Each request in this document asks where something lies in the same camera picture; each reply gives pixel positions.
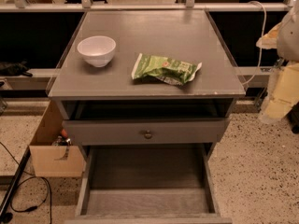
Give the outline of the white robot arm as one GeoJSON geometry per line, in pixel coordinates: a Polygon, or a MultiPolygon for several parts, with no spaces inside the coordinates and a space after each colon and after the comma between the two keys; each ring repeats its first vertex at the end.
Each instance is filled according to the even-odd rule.
{"type": "Polygon", "coordinates": [[[259,120],[272,124],[299,103],[299,6],[294,5],[279,24],[259,38],[256,46],[276,49],[278,57],[288,62],[271,72],[268,94],[262,103],[259,120]]]}

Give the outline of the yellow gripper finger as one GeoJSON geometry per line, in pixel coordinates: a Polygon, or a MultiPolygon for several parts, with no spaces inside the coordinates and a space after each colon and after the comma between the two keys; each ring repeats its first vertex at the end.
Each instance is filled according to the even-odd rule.
{"type": "Polygon", "coordinates": [[[279,27],[280,24],[278,23],[267,34],[260,37],[256,42],[256,46],[260,49],[275,49],[277,47],[279,27]]]}
{"type": "Polygon", "coordinates": [[[299,63],[275,68],[269,78],[259,120],[273,124],[282,120],[299,103],[299,63]]]}

